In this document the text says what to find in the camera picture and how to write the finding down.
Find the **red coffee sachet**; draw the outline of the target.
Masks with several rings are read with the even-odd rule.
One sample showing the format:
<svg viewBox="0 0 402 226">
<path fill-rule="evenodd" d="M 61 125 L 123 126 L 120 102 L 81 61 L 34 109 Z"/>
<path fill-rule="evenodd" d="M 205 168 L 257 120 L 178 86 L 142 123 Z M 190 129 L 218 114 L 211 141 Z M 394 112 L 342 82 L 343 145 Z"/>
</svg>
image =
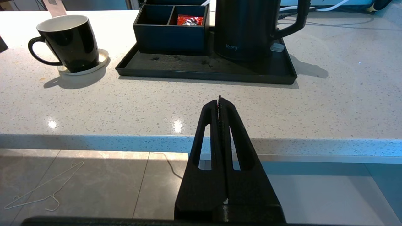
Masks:
<svg viewBox="0 0 402 226">
<path fill-rule="evenodd" d="M 177 25 L 179 26 L 201 26 L 204 17 L 194 17 L 191 15 L 179 14 L 177 17 Z"/>
</svg>

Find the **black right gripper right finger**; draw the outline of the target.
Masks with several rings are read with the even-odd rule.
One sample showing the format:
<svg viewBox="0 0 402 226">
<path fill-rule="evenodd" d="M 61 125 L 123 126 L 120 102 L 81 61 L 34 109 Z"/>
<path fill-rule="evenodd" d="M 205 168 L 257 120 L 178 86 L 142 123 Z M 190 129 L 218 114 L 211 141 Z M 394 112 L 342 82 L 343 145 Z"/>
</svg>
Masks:
<svg viewBox="0 0 402 226">
<path fill-rule="evenodd" d="M 229 204 L 279 206 L 236 107 L 222 97 L 218 100 L 218 119 Z"/>
</svg>

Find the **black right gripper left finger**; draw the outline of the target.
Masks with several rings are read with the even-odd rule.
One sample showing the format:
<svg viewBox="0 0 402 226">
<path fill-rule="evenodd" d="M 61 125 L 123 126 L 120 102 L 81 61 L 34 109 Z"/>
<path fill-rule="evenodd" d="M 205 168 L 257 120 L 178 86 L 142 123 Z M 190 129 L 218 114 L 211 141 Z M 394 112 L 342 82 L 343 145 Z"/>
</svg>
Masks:
<svg viewBox="0 0 402 226">
<path fill-rule="evenodd" d="M 211 170 L 199 166 L 205 127 L 210 125 Z M 175 220 L 214 220 L 227 199 L 218 126 L 218 103 L 202 108 L 185 173 L 175 201 Z"/>
</svg>

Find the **white round coaster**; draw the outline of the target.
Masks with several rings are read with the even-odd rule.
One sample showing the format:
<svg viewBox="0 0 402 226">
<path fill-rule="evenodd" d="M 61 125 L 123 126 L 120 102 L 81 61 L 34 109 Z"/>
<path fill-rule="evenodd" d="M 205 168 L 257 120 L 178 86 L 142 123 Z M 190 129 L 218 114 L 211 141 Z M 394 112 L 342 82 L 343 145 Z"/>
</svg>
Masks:
<svg viewBox="0 0 402 226">
<path fill-rule="evenodd" d="M 66 75 L 70 75 L 70 76 L 81 76 L 81 75 L 86 75 L 89 73 L 94 73 L 97 70 L 101 69 L 102 67 L 104 67 L 107 63 L 109 59 L 109 53 L 108 51 L 104 50 L 104 49 L 99 49 L 99 62 L 98 64 L 89 69 L 89 70 L 84 70 L 84 71 L 80 71 L 77 73 L 72 73 L 70 72 L 65 66 L 58 66 L 57 69 L 60 73 L 66 74 Z"/>
</svg>

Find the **black rectangular serving tray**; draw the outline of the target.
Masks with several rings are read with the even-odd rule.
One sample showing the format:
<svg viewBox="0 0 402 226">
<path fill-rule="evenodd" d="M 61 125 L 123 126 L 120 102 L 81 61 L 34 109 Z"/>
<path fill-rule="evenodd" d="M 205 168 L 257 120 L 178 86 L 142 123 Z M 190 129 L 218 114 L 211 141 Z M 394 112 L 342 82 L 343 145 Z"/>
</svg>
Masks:
<svg viewBox="0 0 402 226">
<path fill-rule="evenodd" d="M 134 45 L 117 64 L 120 76 L 148 78 L 195 79 L 239 83 L 292 85 L 297 79 L 290 55 L 285 48 L 255 61 L 224 59 L 213 50 L 214 33 L 210 32 L 204 53 L 186 55 L 174 52 L 140 51 Z"/>
</svg>

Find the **black compartment organizer box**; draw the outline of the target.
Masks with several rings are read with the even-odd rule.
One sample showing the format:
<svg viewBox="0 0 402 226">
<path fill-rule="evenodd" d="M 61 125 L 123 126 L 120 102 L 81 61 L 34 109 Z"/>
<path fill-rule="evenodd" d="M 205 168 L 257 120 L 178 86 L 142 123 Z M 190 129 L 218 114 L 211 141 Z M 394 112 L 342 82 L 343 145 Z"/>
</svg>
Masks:
<svg viewBox="0 0 402 226">
<path fill-rule="evenodd" d="M 202 53 L 209 41 L 205 0 L 144 0 L 133 29 L 137 47 L 155 53 Z M 179 14 L 204 17 L 201 26 L 179 26 Z"/>
</svg>

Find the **black mug white inside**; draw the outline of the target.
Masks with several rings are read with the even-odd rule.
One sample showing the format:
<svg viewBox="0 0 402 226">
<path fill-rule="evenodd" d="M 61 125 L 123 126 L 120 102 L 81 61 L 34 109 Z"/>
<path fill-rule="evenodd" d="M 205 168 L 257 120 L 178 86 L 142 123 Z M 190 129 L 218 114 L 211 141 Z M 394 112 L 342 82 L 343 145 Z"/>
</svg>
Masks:
<svg viewBox="0 0 402 226">
<path fill-rule="evenodd" d="M 36 26 L 40 36 L 28 42 L 30 54 L 50 66 L 65 66 L 71 73 L 90 70 L 99 64 L 99 48 L 90 20 L 84 15 L 62 15 Z M 58 62 L 41 59 L 33 50 L 37 42 L 46 43 Z"/>
</svg>

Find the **beige QR code sign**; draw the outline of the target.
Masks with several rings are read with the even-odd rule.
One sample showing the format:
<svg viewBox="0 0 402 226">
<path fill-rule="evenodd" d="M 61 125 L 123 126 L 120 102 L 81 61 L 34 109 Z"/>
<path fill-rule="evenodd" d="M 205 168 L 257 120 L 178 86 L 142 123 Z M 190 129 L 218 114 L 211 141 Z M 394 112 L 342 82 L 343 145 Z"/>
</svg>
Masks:
<svg viewBox="0 0 402 226">
<path fill-rule="evenodd" d="M 66 9 L 62 0 L 41 0 L 45 9 L 51 14 L 52 18 L 66 15 Z"/>
</svg>

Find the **black electric kettle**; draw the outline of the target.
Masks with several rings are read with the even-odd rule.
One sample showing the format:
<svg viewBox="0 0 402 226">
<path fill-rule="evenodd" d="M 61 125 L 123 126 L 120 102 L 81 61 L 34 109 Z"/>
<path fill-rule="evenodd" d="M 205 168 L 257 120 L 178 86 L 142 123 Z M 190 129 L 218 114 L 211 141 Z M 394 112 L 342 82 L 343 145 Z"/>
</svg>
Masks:
<svg viewBox="0 0 402 226">
<path fill-rule="evenodd" d="M 293 25 L 277 29 L 280 0 L 216 0 L 214 51 L 236 61 L 264 58 L 275 40 L 303 29 L 311 0 L 298 0 Z"/>
</svg>

